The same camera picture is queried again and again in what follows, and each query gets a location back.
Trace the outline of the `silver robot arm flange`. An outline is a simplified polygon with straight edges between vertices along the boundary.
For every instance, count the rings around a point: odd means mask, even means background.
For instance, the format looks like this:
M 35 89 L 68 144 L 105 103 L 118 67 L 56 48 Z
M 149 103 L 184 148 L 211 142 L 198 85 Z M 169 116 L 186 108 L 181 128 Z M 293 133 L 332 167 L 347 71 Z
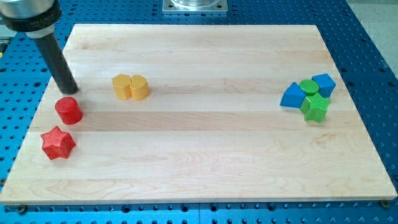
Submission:
M 61 14 L 58 0 L 1 0 L 1 19 L 6 27 L 33 39 L 53 33 Z

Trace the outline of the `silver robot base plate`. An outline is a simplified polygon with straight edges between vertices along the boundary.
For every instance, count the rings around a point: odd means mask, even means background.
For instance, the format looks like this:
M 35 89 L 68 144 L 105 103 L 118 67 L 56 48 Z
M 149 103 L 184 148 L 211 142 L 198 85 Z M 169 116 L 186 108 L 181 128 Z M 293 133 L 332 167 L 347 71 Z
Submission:
M 226 12 L 227 0 L 163 0 L 163 12 Z

